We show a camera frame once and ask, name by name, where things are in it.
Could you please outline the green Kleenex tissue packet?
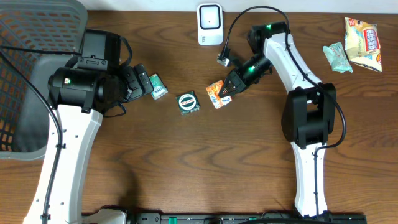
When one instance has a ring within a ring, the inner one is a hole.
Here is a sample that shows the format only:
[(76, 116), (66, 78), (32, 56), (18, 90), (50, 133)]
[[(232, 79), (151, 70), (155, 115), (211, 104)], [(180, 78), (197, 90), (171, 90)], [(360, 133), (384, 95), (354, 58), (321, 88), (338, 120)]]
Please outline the green Kleenex tissue packet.
[(151, 93), (153, 99), (158, 100), (159, 98), (163, 97), (168, 93), (168, 89), (165, 87), (164, 83), (162, 82), (161, 78), (158, 74), (153, 74), (149, 77), (152, 86), (154, 87), (153, 92)]

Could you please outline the orange tissue packet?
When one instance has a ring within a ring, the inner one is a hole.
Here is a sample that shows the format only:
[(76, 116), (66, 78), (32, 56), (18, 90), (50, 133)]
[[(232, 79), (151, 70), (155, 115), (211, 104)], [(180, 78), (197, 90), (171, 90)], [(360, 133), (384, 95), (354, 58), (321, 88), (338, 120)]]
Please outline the orange tissue packet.
[(210, 97), (210, 100), (216, 109), (226, 106), (228, 103), (232, 102), (232, 97), (230, 97), (230, 96), (226, 96), (223, 98), (219, 97), (218, 94), (219, 94), (223, 84), (224, 84), (223, 80), (218, 80), (217, 82), (214, 82), (210, 86), (206, 87), (208, 96)]

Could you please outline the dark green Zam-Buk box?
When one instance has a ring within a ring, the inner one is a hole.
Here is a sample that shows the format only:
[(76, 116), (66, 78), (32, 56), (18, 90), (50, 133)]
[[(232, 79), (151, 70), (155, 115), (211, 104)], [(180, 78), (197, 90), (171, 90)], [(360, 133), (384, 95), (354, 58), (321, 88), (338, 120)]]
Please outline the dark green Zam-Buk box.
[(194, 91), (188, 91), (176, 97), (181, 115), (186, 115), (200, 109), (198, 98)]

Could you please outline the light teal snack packet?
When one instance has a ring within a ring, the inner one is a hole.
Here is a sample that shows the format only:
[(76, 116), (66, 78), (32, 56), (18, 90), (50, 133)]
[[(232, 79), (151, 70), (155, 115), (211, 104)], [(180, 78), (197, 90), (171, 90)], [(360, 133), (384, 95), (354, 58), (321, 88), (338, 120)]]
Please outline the light teal snack packet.
[(323, 46), (323, 52), (334, 72), (353, 72), (341, 42), (331, 44), (330, 46)]

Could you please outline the large yellow snack bag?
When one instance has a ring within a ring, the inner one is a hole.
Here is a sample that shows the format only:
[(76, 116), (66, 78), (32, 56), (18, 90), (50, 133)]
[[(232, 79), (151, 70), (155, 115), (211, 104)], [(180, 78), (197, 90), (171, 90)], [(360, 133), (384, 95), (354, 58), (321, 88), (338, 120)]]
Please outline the large yellow snack bag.
[(376, 24), (346, 17), (345, 52), (350, 62), (382, 72), (381, 43)]

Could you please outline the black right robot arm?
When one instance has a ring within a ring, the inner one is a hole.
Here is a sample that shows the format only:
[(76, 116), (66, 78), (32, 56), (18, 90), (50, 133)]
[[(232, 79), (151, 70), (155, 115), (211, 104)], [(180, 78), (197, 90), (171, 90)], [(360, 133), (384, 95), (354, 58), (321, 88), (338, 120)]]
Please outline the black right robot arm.
[(295, 157), (295, 210), (302, 218), (321, 217), (328, 211), (324, 193), (324, 156), (335, 114), (336, 88), (323, 83), (303, 61), (286, 22), (254, 26), (248, 36), (253, 57), (241, 63), (223, 47), (218, 63), (234, 65), (219, 95), (233, 96), (276, 70), (287, 98), (281, 118), (282, 132)]

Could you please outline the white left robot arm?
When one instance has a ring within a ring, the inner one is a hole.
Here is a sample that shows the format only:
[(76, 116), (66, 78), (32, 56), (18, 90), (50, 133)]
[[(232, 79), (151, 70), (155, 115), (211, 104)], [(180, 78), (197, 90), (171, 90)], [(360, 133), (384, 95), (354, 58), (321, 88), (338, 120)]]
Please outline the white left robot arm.
[(79, 52), (39, 60), (34, 73), (47, 82), (48, 140), (34, 201), (25, 223), (129, 223), (115, 205), (84, 215), (81, 198), (96, 134), (108, 110), (153, 91), (143, 65), (120, 59), (128, 42), (88, 29)]

